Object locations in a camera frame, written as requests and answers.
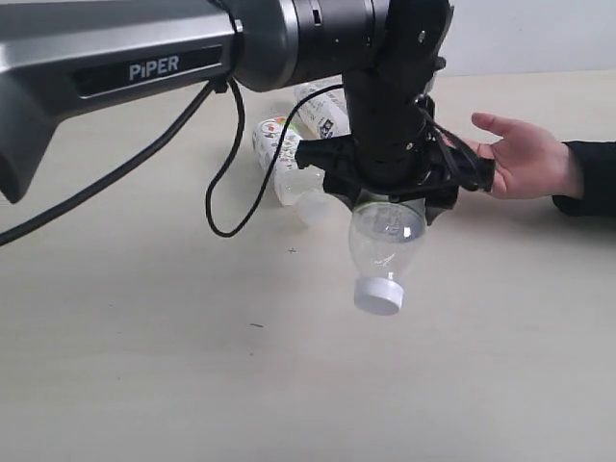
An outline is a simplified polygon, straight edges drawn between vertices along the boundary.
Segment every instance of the white table surface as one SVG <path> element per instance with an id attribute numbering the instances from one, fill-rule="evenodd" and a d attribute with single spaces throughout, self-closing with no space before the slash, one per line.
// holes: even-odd
<path id="1" fill-rule="evenodd" d="M 195 91 L 66 123 L 0 226 L 127 159 Z M 434 96 L 466 136 L 484 110 L 616 138 L 616 72 L 444 79 Z M 250 125 L 290 101 L 247 94 Z M 0 460 L 616 460 L 615 223 L 464 194 L 403 313 L 378 319 L 352 305 L 342 206 L 306 230 L 270 192 L 238 238 L 209 231 L 234 128 L 217 96 L 147 165 L 0 251 Z M 227 228 L 262 178 L 245 141 L 218 190 Z"/>

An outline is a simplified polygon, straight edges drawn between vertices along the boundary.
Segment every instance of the white bottle cap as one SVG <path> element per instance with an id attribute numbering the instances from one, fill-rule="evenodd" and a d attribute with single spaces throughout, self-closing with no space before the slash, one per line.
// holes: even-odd
<path id="1" fill-rule="evenodd" d="M 371 315 L 396 315 L 403 299 L 402 286 L 384 277 L 362 277 L 355 282 L 355 306 Z"/>
<path id="2" fill-rule="evenodd" d="M 324 192 L 308 191 L 297 201 L 297 214 L 307 226 L 324 224 L 331 216 L 331 197 Z"/>

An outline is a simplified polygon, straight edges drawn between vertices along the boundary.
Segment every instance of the plastic bottle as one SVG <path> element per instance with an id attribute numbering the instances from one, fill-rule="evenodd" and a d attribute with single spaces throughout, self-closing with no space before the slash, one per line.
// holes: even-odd
<path id="1" fill-rule="evenodd" d="M 270 167 L 285 122 L 285 117 L 275 117 L 258 123 L 254 128 L 252 144 L 264 172 Z M 299 169 L 297 166 L 295 152 L 301 140 L 301 135 L 291 125 L 271 180 L 280 204 L 296 206 L 300 219 L 313 226 L 327 220 L 331 202 L 322 190 L 322 170 L 316 167 Z"/>
<path id="2" fill-rule="evenodd" d="M 332 78 L 301 84 L 295 87 L 295 100 L 301 101 L 315 91 L 340 83 L 340 79 Z M 298 112 L 301 121 L 318 138 L 333 138 L 348 135 L 347 103 L 342 90 L 328 91 L 315 96 L 303 104 Z"/>
<path id="3" fill-rule="evenodd" d="M 426 222 L 420 202 L 367 202 L 351 218 L 350 252 L 360 277 L 355 282 L 355 306 L 378 316 L 402 308 L 400 278 L 411 267 L 424 240 Z"/>

